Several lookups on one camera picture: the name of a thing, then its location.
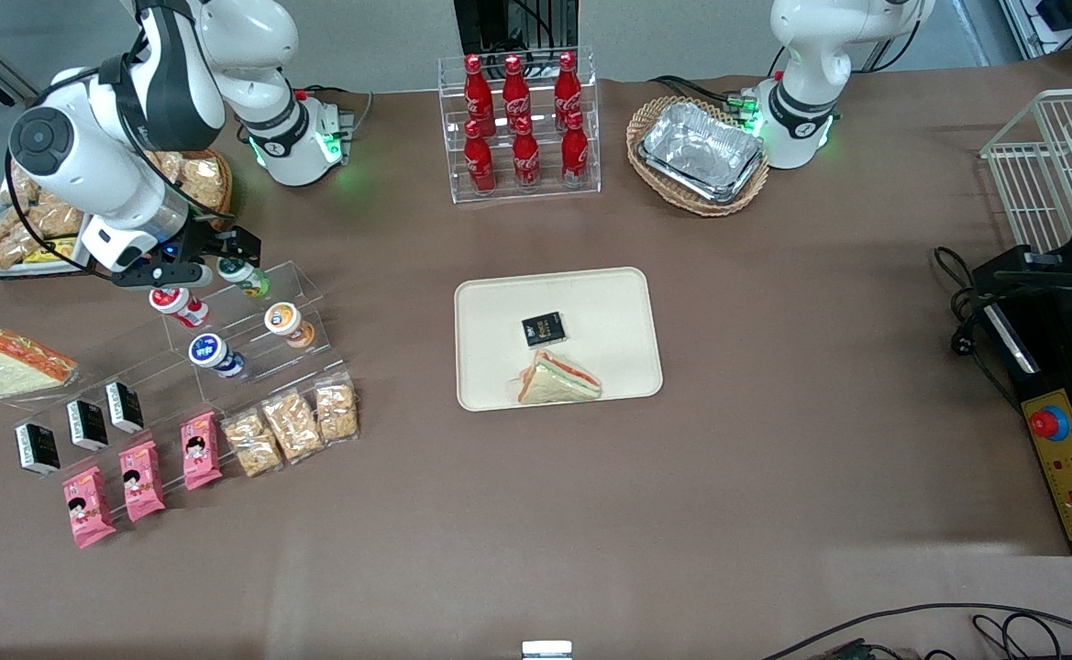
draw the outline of pink snack package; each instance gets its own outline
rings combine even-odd
[[[154,511],[165,510],[162,500],[165,483],[159,478],[157,444],[149,440],[120,452],[123,475],[123,504],[129,507],[129,520],[135,523]]]
[[[62,494],[71,511],[71,536],[79,548],[90,546],[116,531],[107,497],[104,497],[104,476],[100,475],[99,467],[85,469],[63,481]]]
[[[222,478],[218,469],[218,423],[213,412],[199,415],[181,425],[181,448],[184,452],[184,488],[202,485]]]

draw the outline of red emergency stop button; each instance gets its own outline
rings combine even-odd
[[[1054,442],[1069,437],[1069,418],[1055,405],[1046,405],[1029,416],[1029,428],[1040,437]]]

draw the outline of brown tablecloth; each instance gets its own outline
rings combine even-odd
[[[264,258],[327,296],[363,437],[77,551],[0,406],[0,657],[517,657],[556,638],[586,660],[761,657],[929,600],[1072,617],[1029,440],[948,350],[929,267],[940,243],[978,264],[1011,242],[977,150],[1067,86],[1068,58],[858,76],[815,162],[717,221],[625,162],[654,85],[604,85],[604,192],[565,200],[452,206],[432,93],[379,98],[352,166],[311,188],[224,136]],[[460,408],[460,282],[620,266],[650,281],[660,393]],[[153,318],[138,298],[0,283],[0,322],[77,352]],[[955,612],[855,633],[979,646]]]

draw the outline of coca-cola bottle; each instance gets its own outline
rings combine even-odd
[[[564,176],[566,188],[581,188],[589,176],[589,137],[583,130],[585,116],[578,109],[564,121],[568,133],[564,134],[564,141],[561,142],[561,155],[564,159],[561,175]]]
[[[491,87],[482,79],[482,60],[476,54],[466,55],[466,110],[478,122],[482,137],[494,135],[494,101]]]
[[[507,55],[507,59],[503,62],[503,71],[507,74],[507,78],[503,80],[503,104],[507,110],[507,129],[515,133],[518,118],[531,118],[532,92],[527,89],[527,80],[523,79],[523,60],[519,58],[519,55]]]
[[[474,192],[482,197],[494,193],[491,147],[482,139],[481,124],[472,118],[466,120],[466,146],[463,154],[466,156],[466,168],[470,170],[470,180],[474,183]]]
[[[515,150],[516,183],[520,193],[533,193],[539,188],[539,145],[532,137],[532,118],[516,118]]]
[[[580,111],[580,79],[577,79],[577,54],[561,54],[561,77],[555,79],[555,129],[564,133],[569,114]]]

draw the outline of white robotic arm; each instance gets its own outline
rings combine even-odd
[[[759,84],[755,95],[773,167],[810,162],[853,63],[849,43],[883,42],[926,20],[935,0],[775,0],[771,32],[788,49],[784,76]]]
[[[142,61],[137,43],[101,64],[98,78],[54,89],[11,132],[11,154],[33,180],[94,213],[79,239],[121,287],[206,284],[204,254],[256,261],[257,239],[194,220],[199,205],[138,153],[209,147],[225,125],[223,96],[278,181],[310,183],[342,162],[339,119],[325,125],[339,116],[334,105],[301,102],[279,72],[298,47],[287,12],[272,0],[195,5],[196,14],[188,0],[136,0],[149,44]]]

